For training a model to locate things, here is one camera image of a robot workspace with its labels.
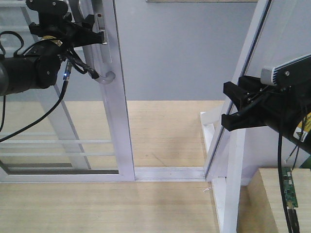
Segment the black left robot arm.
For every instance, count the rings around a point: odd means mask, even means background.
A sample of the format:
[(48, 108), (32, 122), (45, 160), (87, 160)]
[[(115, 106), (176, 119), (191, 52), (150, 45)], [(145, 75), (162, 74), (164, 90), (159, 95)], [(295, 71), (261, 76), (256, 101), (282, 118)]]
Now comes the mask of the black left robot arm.
[(75, 47), (104, 43), (104, 33), (92, 30), (94, 15), (75, 23), (64, 1), (28, 0), (26, 5), (37, 11), (39, 18), (38, 24), (29, 25), (30, 33), (42, 39), (21, 54), (15, 51), (9, 58), (5, 57), (6, 51), (1, 47), (1, 96), (55, 85), (61, 63), (66, 59), (78, 72), (89, 73), (97, 79), (99, 74), (95, 69), (85, 64), (74, 51)]

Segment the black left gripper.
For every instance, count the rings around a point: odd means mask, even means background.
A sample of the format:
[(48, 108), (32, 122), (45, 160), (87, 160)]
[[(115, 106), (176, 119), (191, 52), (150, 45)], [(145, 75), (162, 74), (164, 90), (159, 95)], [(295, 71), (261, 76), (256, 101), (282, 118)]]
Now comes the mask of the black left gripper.
[(31, 34), (41, 38), (53, 36), (61, 40), (64, 46), (73, 46), (74, 48), (104, 43), (104, 32), (91, 32), (94, 25), (94, 15), (87, 15), (86, 18), (83, 18), (82, 15), (76, 16), (73, 28), (81, 32), (77, 32), (71, 38), (72, 16), (65, 1), (27, 0), (26, 5), (29, 9), (38, 12), (39, 23), (32, 22), (29, 24)]

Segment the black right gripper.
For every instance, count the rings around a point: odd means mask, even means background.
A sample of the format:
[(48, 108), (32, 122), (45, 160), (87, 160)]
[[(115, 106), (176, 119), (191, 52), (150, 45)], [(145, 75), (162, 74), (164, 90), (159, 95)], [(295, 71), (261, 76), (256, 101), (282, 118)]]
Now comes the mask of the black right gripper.
[(283, 135), (287, 139), (310, 141), (311, 83), (291, 86), (285, 91), (273, 90), (265, 101), (250, 103), (266, 87), (260, 78), (247, 75), (239, 77), (238, 84), (224, 83), (223, 93), (239, 111), (222, 114), (221, 125), (228, 131), (264, 126), (278, 131), (283, 121)]

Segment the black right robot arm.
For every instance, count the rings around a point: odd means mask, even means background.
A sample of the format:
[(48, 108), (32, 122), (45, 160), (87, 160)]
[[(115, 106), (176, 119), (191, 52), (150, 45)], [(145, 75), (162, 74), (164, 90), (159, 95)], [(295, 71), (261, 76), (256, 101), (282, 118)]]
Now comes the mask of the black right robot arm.
[(223, 92), (237, 112), (223, 114), (221, 124), (228, 131), (268, 126), (311, 151), (311, 84), (277, 87), (264, 85), (259, 78), (242, 76), (238, 84), (224, 83)]

